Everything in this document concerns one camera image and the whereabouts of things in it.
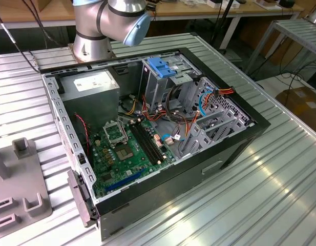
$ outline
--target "metal shelf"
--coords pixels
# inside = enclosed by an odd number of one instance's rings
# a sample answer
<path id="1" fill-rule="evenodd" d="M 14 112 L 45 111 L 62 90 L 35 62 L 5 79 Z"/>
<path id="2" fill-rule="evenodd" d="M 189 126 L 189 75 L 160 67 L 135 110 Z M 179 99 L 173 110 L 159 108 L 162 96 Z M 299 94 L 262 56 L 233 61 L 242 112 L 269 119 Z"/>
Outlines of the metal shelf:
<path id="1" fill-rule="evenodd" d="M 248 66 L 245 69 L 245 73 L 248 73 L 251 67 L 255 64 L 255 61 L 260 54 L 262 48 L 266 44 L 269 36 L 274 30 L 278 30 L 281 35 L 279 41 L 287 36 L 293 41 L 302 45 L 307 50 L 316 54 L 316 25 L 305 20 L 305 19 L 290 19 L 290 20 L 277 20 L 273 21 L 268 29 L 266 30 L 264 36 L 257 45 L 255 51 L 251 55 Z"/>

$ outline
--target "gray plastic holder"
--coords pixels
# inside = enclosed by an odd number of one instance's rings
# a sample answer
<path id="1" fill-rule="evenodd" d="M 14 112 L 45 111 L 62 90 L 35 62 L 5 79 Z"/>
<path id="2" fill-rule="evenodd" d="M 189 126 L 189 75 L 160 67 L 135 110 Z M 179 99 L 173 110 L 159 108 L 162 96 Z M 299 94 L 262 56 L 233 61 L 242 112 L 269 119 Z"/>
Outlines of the gray plastic holder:
<path id="1" fill-rule="evenodd" d="M 52 213 L 35 142 L 0 149 L 0 238 Z"/>

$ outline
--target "metal table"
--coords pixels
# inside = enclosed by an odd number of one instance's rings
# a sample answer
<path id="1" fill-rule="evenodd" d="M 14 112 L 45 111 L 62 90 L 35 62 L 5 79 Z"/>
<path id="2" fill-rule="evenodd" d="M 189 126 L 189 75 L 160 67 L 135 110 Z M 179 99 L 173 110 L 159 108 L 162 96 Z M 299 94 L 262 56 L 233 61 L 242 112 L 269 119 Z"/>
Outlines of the metal table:
<path id="1" fill-rule="evenodd" d="M 309 51 L 316 54 L 316 25 L 315 24 L 305 19 L 273 21 L 269 25 L 264 36 L 262 37 L 255 51 L 251 55 L 248 62 L 248 66 L 245 69 L 245 73 L 248 73 L 250 71 L 258 55 L 260 54 L 261 50 L 266 44 L 269 36 L 272 34 L 274 30 L 278 30 L 279 32 L 281 32 L 281 34 L 279 35 L 274 45 L 271 47 L 266 57 L 268 57 L 275 51 L 275 49 L 277 48 L 277 46 L 280 44 L 281 40 L 283 40 L 285 36 L 291 38 L 293 41 L 297 42 L 298 44 L 302 45 L 304 48 L 308 50 L 308 52 L 306 52 L 306 55 L 302 59 L 303 62 L 307 58 L 307 55 L 310 53 Z"/>
<path id="2" fill-rule="evenodd" d="M 117 56 L 188 47 L 271 122 L 235 161 L 206 182 L 105 241 L 106 245 L 316 245 L 316 134 L 198 36 L 112 43 Z M 35 51 L 43 68 L 74 64 L 68 48 Z M 40 76 L 19 54 L 0 55 L 0 147 L 36 142 L 53 214 L 0 245 L 100 245 L 84 228 L 67 184 L 70 168 Z"/>

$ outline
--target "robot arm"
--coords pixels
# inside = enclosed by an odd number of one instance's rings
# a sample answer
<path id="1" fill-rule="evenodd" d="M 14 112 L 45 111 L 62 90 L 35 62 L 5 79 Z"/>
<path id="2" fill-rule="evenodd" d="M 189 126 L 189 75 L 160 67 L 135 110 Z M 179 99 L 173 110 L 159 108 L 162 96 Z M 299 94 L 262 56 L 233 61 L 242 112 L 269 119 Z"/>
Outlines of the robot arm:
<path id="1" fill-rule="evenodd" d="M 145 0 L 74 0 L 77 35 L 75 56 L 84 61 L 112 57 L 109 37 L 128 46 L 145 37 L 150 16 Z"/>

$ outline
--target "blue drive bay latch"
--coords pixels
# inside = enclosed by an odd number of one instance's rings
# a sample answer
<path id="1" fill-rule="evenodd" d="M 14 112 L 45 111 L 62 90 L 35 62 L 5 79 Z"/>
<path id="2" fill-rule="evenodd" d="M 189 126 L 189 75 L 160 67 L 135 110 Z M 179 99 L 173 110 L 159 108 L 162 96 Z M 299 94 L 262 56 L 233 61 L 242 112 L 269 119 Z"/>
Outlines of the blue drive bay latch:
<path id="1" fill-rule="evenodd" d="M 159 57 L 148 58 L 150 66 L 159 74 L 161 78 L 167 78 L 176 75 L 176 72 Z"/>

